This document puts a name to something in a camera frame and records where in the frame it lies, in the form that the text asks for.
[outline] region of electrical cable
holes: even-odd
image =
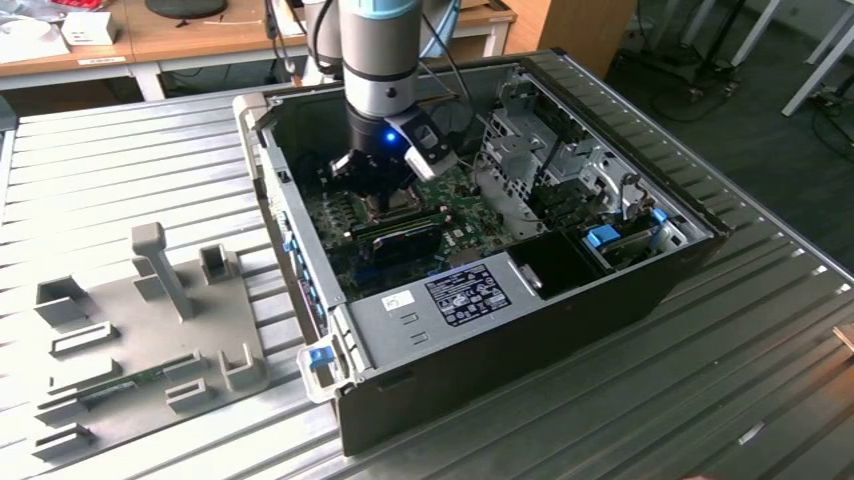
[[[842,128],[842,126],[839,126],[839,124],[834,120],[834,117],[827,113],[827,111],[823,108],[820,109],[820,112],[822,112],[822,115],[824,117],[824,120],[827,120],[827,122],[830,123],[832,128],[836,130],[836,132],[839,132],[839,135],[842,135],[844,137],[844,139],[847,140],[847,142],[851,145],[854,145],[854,137],[851,137],[848,132],[846,132],[844,129]]]
[[[288,6],[288,10],[291,11],[291,16],[293,17],[293,21],[296,22],[296,26],[299,27],[303,35],[308,38],[308,32],[305,31],[305,26],[299,19],[299,15],[296,15],[296,8],[293,7],[293,0],[284,0],[285,5]]]
[[[225,73],[223,73],[223,78],[221,78],[220,82],[224,82],[225,79],[228,78],[228,75],[231,74],[231,66],[232,65],[233,64],[229,63],[228,66],[225,67]]]
[[[187,80],[184,80],[180,77],[176,77],[172,75],[172,72],[167,72],[167,74],[169,75],[169,77],[172,78],[172,80],[175,81],[176,84],[181,84],[183,87],[181,88],[187,88],[197,93],[209,93],[209,91],[204,88],[197,87],[196,85],[193,85],[192,83],[187,82]]]
[[[272,43],[272,54],[281,64],[281,80],[284,81],[284,79],[291,74],[288,68],[291,59],[288,58],[288,50],[284,46],[284,38],[281,37],[281,29],[279,28],[279,21],[276,20],[276,14],[272,8],[272,0],[264,0],[264,14],[267,23],[267,38],[269,38],[269,41]],[[279,45],[276,44],[276,40],[281,42],[281,54],[279,53]]]
[[[176,77],[191,78],[191,77],[195,77],[196,75],[199,75],[199,72],[201,72],[201,67],[196,68],[196,71],[192,72],[192,73],[172,72],[172,75],[175,75]]]
[[[851,149],[851,151],[844,152],[842,150],[839,150],[836,148],[835,145],[832,145],[830,143],[830,141],[824,138],[824,136],[822,135],[822,133],[818,130],[818,116],[819,114],[823,114],[823,111],[820,108],[815,109],[815,112],[812,113],[812,135],[815,136],[816,140],[822,143],[822,145],[824,145],[824,147],[827,148],[827,150],[830,150],[832,153],[836,154],[836,156],[844,160],[846,162],[851,162],[854,163],[854,149]]]
[[[652,50],[650,45],[650,39],[646,36],[646,30],[643,30],[643,16],[640,14],[640,0],[635,3],[635,17],[638,17],[638,29],[640,30],[640,38],[643,38],[643,48]]]
[[[427,64],[424,62],[420,62],[421,68],[424,69],[424,71],[427,72],[427,74],[433,78],[433,80],[436,81],[436,83],[439,85],[441,85],[441,88],[444,88],[444,90],[452,94],[455,97],[459,98],[459,94],[451,90],[451,87],[447,86],[447,84],[441,81],[441,78],[439,78],[439,75],[436,75],[436,72],[433,72],[433,70],[427,66]],[[487,128],[487,130],[489,130],[489,133],[492,133],[492,135],[495,136],[500,136],[499,131],[495,129],[495,127],[489,124],[489,122],[487,121],[485,118],[483,118],[483,115],[480,115],[480,113],[473,109],[473,107],[469,105],[467,105],[467,108],[469,111],[472,111],[475,113],[475,118],[477,119],[477,121],[480,121],[480,123],[483,123],[483,126]]]
[[[439,32],[436,31],[435,27],[429,23],[429,19],[427,18],[427,15],[424,15],[423,13],[421,13],[421,19],[424,20],[424,24],[427,25],[427,29],[429,30],[429,33],[432,34],[432,36],[433,36],[433,38],[436,40],[436,43],[439,44],[439,47],[441,48],[441,50],[444,52],[444,56],[448,59],[448,64],[451,65],[451,70],[453,71],[453,76],[456,77],[456,81],[459,82],[460,88],[463,90],[463,97],[465,99],[465,103],[468,104],[467,106],[468,106],[468,109],[471,111],[471,117],[468,118],[468,123],[465,125],[465,128],[461,130],[461,132],[467,133],[471,130],[471,126],[473,125],[473,122],[475,122],[475,119],[476,119],[477,121],[480,121],[480,123],[483,123],[483,126],[489,130],[489,132],[494,135],[498,136],[499,135],[498,130],[489,124],[487,119],[483,118],[483,115],[480,114],[480,112],[477,112],[477,108],[475,107],[475,104],[473,104],[473,101],[472,101],[472,98],[471,98],[471,90],[468,89],[468,84],[465,83],[463,75],[461,75],[461,73],[459,71],[459,66],[456,65],[456,61],[453,60],[453,56],[451,55],[451,50],[448,49],[448,46],[444,43],[444,40],[441,40],[441,36],[439,35]],[[453,92],[453,90],[451,90],[448,88],[448,86],[444,84],[444,82],[439,78],[439,75],[436,75],[436,73],[429,69],[429,67],[427,66],[427,64],[423,61],[420,62],[420,66],[427,71],[429,76],[436,80],[436,82],[439,82],[439,85],[441,85],[444,87],[444,89],[449,93],[456,93],[456,92]]]
[[[695,115],[694,117],[690,118],[679,118],[679,117],[674,117],[672,115],[664,113],[664,111],[660,108],[659,105],[659,100],[663,98],[664,94],[671,93],[672,90],[664,90],[658,92],[656,94],[652,95],[652,97],[650,98],[650,107],[652,108],[652,111],[655,112],[655,114],[670,120],[671,122],[676,122],[676,123],[694,123],[694,122],[699,122],[702,119],[704,119],[708,115],[711,115],[726,103],[727,99],[726,97],[718,102],[715,103],[704,112],[702,112],[699,115]]]
[[[451,50],[448,49],[448,46],[444,44],[444,41],[441,40],[441,36],[439,35],[439,32],[436,31],[436,29],[433,28],[432,24],[429,23],[429,19],[427,18],[427,15],[423,14],[423,13],[421,13],[421,18],[424,19],[424,24],[427,25],[427,28],[429,29],[429,33],[432,34],[432,37],[435,38],[436,43],[441,47],[441,51],[444,51],[444,56],[448,58],[448,63],[451,64],[451,70],[453,70],[453,75],[456,76],[456,81],[459,82],[459,86],[463,89],[463,95],[465,96],[465,101],[471,105],[471,91],[468,90],[468,84],[465,83],[465,80],[463,79],[463,75],[459,73],[459,67],[456,66],[456,62],[453,61],[453,56],[451,55]]]
[[[551,145],[551,150],[548,151],[548,156],[546,157],[546,161],[539,166],[539,169],[536,170],[536,174],[534,175],[534,185],[536,185],[542,181],[543,175],[546,174],[546,170],[551,166],[551,162],[555,160],[555,157],[558,156],[558,152],[563,147],[564,147],[563,141],[560,141],[559,139],[555,140],[555,143]]]
[[[332,7],[332,2],[335,0],[325,0],[323,2],[323,6],[320,7],[320,12],[317,13],[317,20],[315,22],[315,28],[312,30],[312,38],[311,38],[311,56],[315,59],[315,66],[317,67],[317,71],[324,75],[331,75],[333,72],[332,68],[324,67],[320,65],[320,54],[317,53],[317,38],[320,37],[320,25],[323,25],[323,20],[325,19],[325,15]]]

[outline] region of floor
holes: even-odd
[[[640,1],[643,16],[655,17],[663,1]],[[690,10],[692,2],[683,3]],[[726,8],[720,6],[707,21],[696,42],[700,50],[710,45]],[[755,15],[740,15],[722,50],[724,59],[731,59],[754,21]],[[674,22],[670,38],[678,37],[682,23]],[[815,45],[815,40],[771,25],[738,72],[742,83],[735,95],[692,123],[663,118],[652,109],[652,97],[667,92],[664,101],[658,100],[659,110],[671,117],[688,118],[723,99],[722,86],[698,105],[690,105],[679,99],[680,82],[631,61],[615,65],[607,81],[747,193],[854,270],[854,155],[840,158],[816,139],[811,105],[804,105],[791,118],[779,113],[811,72],[803,59]],[[827,83],[838,84],[852,72],[848,65],[839,65]],[[832,136],[835,132],[823,117],[816,118],[816,127],[831,144],[843,149],[843,137]]]

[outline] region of black stand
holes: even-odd
[[[148,10],[175,20],[209,17],[225,10],[227,6],[225,0],[145,0]]]
[[[703,56],[702,63],[696,68],[694,68],[692,65],[674,65],[671,61],[660,58],[659,55],[656,55],[654,52],[642,52],[640,54],[623,53],[623,56],[628,59],[636,60],[648,67],[660,70],[664,73],[678,76],[686,81],[686,83],[688,84],[688,88],[700,88],[698,85],[699,81],[715,71],[718,54],[720,53],[723,42],[730,35],[732,25],[735,24],[735,20],[738,19],[738,15],[740,14],[746,3],[747,0],[738,0],[730,8],[727,17],[715,35],[711,48],[708,49],[708,53]]]

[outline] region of barcode sticker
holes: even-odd
[[[77,60],[79,65],[100,65],[103,63],[123,63],[127,62],[124,57],[103,57],[103,58],[87,58],[85,60]]]

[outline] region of white box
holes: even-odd
[[[62,37],[69,45],[112,45],[116,23],[109,12],[69,12],[62,23]]]

